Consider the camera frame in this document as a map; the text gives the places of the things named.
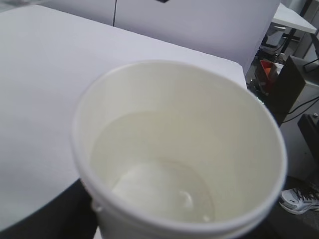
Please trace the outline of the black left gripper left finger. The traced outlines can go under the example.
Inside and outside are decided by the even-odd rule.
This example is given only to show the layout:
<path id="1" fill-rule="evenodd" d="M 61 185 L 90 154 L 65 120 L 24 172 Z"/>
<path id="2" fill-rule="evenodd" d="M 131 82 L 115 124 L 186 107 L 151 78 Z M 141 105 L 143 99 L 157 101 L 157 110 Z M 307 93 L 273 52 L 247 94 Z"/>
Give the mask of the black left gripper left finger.
<path id="1" fill-rule="evenodd" d="M 91 197 L 80 180 L 18 223 L 2 230 L 2 239 L 92 239 L 98 223 Z"/>

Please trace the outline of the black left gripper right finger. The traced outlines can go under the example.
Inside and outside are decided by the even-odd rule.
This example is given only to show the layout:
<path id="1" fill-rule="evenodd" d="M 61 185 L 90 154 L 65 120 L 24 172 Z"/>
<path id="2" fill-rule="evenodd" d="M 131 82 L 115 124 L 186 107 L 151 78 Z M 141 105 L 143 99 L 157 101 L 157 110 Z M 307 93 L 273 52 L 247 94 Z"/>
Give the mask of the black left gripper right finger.
<path id="1" fill-rule="evenodd" d="M 319 213 L 307 211 L 294 215 L 280 203 L 275 204 L 269 215 L 255 229 L 242 236 L 243 239 L 317 239 L 319 237 Z"/>

